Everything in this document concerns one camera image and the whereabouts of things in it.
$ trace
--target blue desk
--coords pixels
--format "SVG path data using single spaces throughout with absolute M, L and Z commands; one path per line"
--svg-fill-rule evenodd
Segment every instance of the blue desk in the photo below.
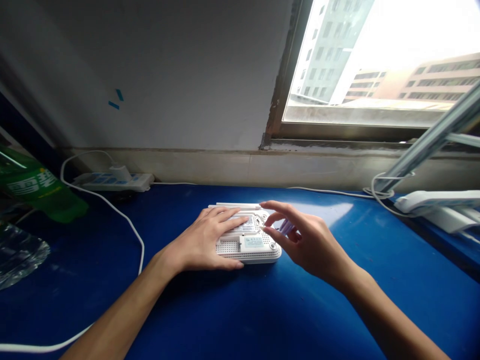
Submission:
M 216 202 L 275 199 L 325 219 L 345 251 L 452 359 L 480 354 L 480 285 L 372 200 L 295 189 L 158 185 L 119 206 L 145 264 Z M 53 345 L 95 321 L 137 274 L 140 246 L 101 200 L 71 224 L 41 213 L 23 227 L 52 244 L 37 271 L 0 291 L 0 342 Z M 5 354 L 0 359 L 58 359 Z M 347 300 L 295 265 L 188 272 L 154 307 L 127 359 L 383 359 Z

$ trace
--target hand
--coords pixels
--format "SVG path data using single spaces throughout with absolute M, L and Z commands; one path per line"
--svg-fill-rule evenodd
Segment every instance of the hand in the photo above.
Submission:
M 260 205 L 276 211 L 266 220 L 263 231 L 287 252 L 295 264 L 310 274 L 341 290 L 362 271 L 340 246 L 322 218 L 302 213 L 283 202 L 272 200 Z M 295 225 L 288 238 L 270 227 L 285 218 Z
M 242 262 L 217 255 L 215 250 L 217 240 L 223 233 L 249 219 L 248 216 L 242 216 L 229 220 L 239 211 L 239 207 L 203 209 L 195 222 L 160 252 L 174 274 L 186 270 L 243 268 Z

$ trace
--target blue tape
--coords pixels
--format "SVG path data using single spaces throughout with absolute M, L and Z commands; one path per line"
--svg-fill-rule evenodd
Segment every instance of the blue tape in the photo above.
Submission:
M 113 102 L 111 102 L 111 101 L 108 102 L 108 105 L 110 105 L 111 107 L 113 107 L 113 108 L 115 108 L 115 109 L 117 109 L 117 110 L 120 109 L 120 106 L 118 106 L 116 103 L 113 103 Z
M 122 96 L 122 92 L 120 91 L 120 89 L 115 89 L 115 90 L 116 90 L 116 94 L 118 95 L 118 99 L 120 101 L 123 101 L 124 97 Z

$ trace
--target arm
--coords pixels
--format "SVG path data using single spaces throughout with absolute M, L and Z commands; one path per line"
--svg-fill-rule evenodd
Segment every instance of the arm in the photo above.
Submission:
M 346 296 L 388 359 L 449 359 L 347 255 L 321 218 L 278 201 L 260 205 L 276 211 L 263 231 L 296 264 Z M 295 225 L 288 237 L 270 227 L 285 218 Z
M 224 232 L 248 220 L 228 220 L 240 209 L 202 210 L 195 222 L 158 252 L 122 296 L 61 357 L 61 360 L 122 360 L 156 301 L 175 275 L 185 270 L 234 270 L 244 265 L 218 256 Z

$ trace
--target person's left hand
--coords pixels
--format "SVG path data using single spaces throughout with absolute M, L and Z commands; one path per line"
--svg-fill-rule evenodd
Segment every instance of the person's left hand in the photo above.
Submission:
M 229 220 L 239 211 L 239 207 L 203 209 L 195 222 L 161 251 L 164 261 L 175 274 L 186 270 L 243 268 L 242 262 L 217 255 L 215 250 L 217 240 L 223 233 L 249 219 L 248 216 L 242 216 Z

